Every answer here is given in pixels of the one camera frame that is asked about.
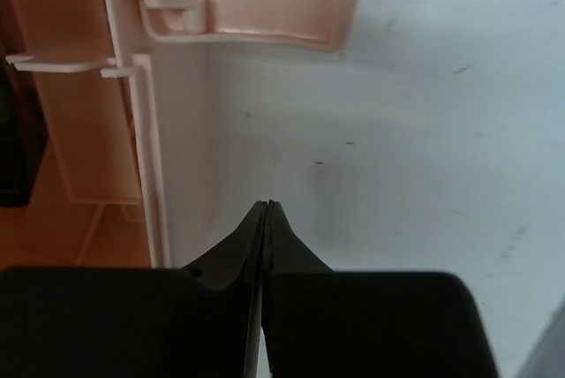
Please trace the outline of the green black precision screwdriver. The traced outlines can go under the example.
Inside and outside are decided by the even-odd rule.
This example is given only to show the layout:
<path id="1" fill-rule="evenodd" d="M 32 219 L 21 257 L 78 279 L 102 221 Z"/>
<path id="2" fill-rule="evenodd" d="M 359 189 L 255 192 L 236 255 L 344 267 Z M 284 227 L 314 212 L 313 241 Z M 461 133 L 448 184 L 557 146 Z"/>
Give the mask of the green black precision screwdriver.
<path id="1" fill-rule="evenodd" d="M 38 95 L 17 88 L 1 69 L 1 206 L 20 208 L 31 198 L 49 134 Z"/>

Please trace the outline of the pink plastic toolbox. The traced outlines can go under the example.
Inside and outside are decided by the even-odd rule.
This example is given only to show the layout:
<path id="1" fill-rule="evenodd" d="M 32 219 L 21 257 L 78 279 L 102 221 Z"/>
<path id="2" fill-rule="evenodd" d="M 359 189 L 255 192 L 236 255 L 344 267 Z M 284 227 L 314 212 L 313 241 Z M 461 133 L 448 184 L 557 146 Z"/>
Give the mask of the pink plastic toolbox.
<path id="1" fill-rule="evenodd" d="M 219 154 L 208 52 L 335 52 L 357 0 L 1 0 L 27 159 L 5 143 L 1 265 L 173 267 L 207 247 Z"/>

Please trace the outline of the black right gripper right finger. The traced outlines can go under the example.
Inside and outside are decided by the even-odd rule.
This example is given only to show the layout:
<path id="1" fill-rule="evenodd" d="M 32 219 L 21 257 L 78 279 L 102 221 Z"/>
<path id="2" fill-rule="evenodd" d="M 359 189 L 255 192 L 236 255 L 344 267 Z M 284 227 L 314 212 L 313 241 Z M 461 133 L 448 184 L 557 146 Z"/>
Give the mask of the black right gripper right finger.
<path id="1" fill-rule="evenodd" d="M 475 301 L 445 272 L 326 265 L 270 201 L 262 328 L 274 377 L 495 377 Z"/>

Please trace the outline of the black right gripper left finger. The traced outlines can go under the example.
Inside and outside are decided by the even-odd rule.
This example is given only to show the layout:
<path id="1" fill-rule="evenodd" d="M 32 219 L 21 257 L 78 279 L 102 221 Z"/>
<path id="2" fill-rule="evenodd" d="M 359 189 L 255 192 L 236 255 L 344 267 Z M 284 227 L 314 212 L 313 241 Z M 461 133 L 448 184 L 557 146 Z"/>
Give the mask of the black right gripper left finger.
<path id="1" fill-rule="evenodd" d="M 254 376 L 266 214 L 182 268 L 4 270 L 2 376 Z"/>

